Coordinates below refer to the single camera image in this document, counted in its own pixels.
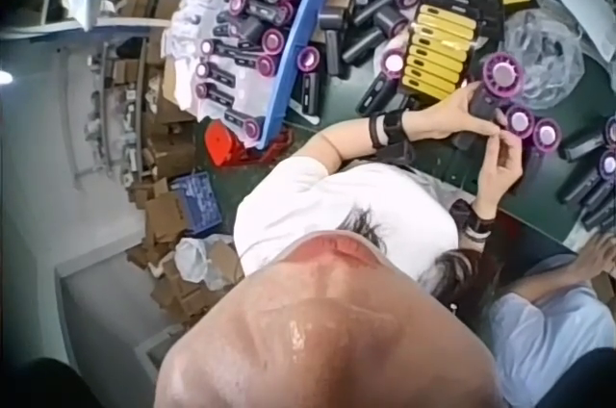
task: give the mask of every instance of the white cloth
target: white cloth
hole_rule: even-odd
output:
[[[506,294],[491,307],[489,318],[500,390],[516,408],[535,406],[586,353],[616,346],[616,324],[587,284],[536,305]]]
[[[244,273],[263,267],[303,235],[337,228],[353,208],[370,209],[388,259],[417,280],[458,245],[455,223],[436,199],[436,179],[395,166],[361,164],[328,175],[308,157],[288,158],[238,207],[235,245]]]

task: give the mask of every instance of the blue tray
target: blue tray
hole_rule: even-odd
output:
[[[289,32],[289,38],[273,82],[263,133],[256,145],[261,150],[276,138],[282,128],[282,121],[287,113],[297,76],[297,54],[308,45],[317,27],[317,16],[325,2],[326,0],[301,0],[297,8],[295,21]]]
[[[190,227],[187,235],[196,236],[222,223],[218,201],[207,172],[179,177],[173,180],[169,187],[188,209]]]

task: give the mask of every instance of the dark hair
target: dark hair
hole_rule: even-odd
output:
[[[338,227],[361,235],[387,254],[387,246],[378,236],[379,225],[372,222],[370,210],[353,209]],[[418,279],[445,307],[475,332],[481,311],[492,297],[499,267],[493,256],[472,249],[452,249],[441,254],[433,268]],[[428,276],[437,276],[430,282]]]

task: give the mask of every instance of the light blue shirt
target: light blue shirt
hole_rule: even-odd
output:
[[[535,406],[560,376],[595,348],[616,346],[616,324],[587,285],[533,305],[510,293],[490,309],[500,389],[514,407]]]

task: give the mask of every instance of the woman's arm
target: woman's arm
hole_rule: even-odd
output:
[[[420,112],[405,112],[402,127],[410,140],[444,139],[454,132],[472,131],[493,136],[499,126],[469,115],[469,102],[477,83],[454,92],[448,99]],[[329,126],[301,147],[295,154],[309,156],[322,163],[328,172],[336,172],[343,162],[374,153],[367,118],[351,119]],[[387,144],[383,116],[376,120],[376,133]]]

